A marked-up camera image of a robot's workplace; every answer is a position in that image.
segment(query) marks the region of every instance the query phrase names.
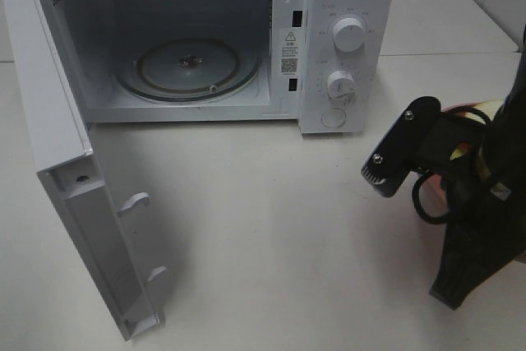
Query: white table surface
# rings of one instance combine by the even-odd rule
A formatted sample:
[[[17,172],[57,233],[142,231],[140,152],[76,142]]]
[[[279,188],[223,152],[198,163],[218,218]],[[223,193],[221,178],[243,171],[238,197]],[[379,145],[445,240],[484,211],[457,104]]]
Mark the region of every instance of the white table surface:
[[[12,60],[0,0],[0,62]],[[517,45],[473,0],[393,0],[383,55],[512,53]]]
[[[354,136],[302,137],[295,122],[93,129],[115,200],[151,194],[128,226],[171,268],[156,280],[173,280],[165,325],[130,342],[39,185],[14,68],[0,65],[0,349],[524,349],[526,266],[452,312],[427,294],[444,229],[415,214],[413,179],[385,199],[359,173],[409,101],[501,98],[518,61],[384,57]]]

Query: control panel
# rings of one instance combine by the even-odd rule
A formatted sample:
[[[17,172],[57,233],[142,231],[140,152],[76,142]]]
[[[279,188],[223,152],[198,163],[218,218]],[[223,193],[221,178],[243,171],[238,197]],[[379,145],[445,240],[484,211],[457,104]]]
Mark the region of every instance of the control panel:
[[[359,132],[390,0],[312,0],[302,133]]]

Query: power knob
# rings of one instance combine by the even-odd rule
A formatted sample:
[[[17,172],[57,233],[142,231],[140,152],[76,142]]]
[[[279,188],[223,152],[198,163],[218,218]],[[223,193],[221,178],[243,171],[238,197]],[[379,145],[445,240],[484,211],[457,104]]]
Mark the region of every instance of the power knob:
[[[344,16],[332,28],[332,40],[344,53],[356,51],[365,41],[365,22],[359,16]]]
[[[327,94],[332,100],[347,100],[354,95],[354,78],[349,72],[337,71],[327,77]]]

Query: open microwave door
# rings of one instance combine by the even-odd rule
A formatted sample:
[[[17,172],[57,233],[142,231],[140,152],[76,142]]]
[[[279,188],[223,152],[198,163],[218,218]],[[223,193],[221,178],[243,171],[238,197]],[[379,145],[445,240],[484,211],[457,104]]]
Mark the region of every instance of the open microwave door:
[[[146,277],[119,222],[139,193],[117,209],[72,93],[74,71],[59,57],[42,0],[4,0],[21,98],[39,180],[125,339],[159,323]]]

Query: white microwave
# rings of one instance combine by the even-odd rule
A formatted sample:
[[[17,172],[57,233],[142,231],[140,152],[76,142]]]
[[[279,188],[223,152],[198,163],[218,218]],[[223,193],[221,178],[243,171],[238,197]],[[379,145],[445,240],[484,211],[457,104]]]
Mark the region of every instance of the white microwave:
[[[390,0],[4,0],[39,179],[119,330],[161,307],[91,146],[97,122],[363,127]]]

